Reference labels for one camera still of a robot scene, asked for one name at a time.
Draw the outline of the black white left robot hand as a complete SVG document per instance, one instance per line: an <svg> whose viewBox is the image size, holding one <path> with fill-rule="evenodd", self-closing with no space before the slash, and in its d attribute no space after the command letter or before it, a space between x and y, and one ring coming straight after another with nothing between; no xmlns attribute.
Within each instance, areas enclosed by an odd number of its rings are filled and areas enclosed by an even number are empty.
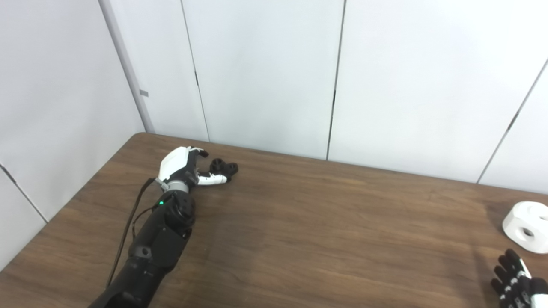
<svg viewBox="0 0 548 308"><path fill-rule="evenodd" d="M197 168L198 157L208 157L209 153L192 146L178 147L163 158L156 181L165 188L172 182L183 183L189 189L196 186L210 186L229 183L231 177L208 172L200 174Z"/></svg>

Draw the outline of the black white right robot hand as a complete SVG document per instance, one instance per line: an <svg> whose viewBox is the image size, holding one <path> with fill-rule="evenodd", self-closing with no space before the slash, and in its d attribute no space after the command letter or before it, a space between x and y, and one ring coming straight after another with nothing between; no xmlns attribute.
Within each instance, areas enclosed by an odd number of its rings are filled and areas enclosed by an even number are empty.
<svg viewBox="0 0 548 308"><path fill-rule="evenodd" d="M491 287L497 293L500 308L546 308L548 284L546 279L533 277L526 263L513 250L507 249L498 257Z"/></svg>

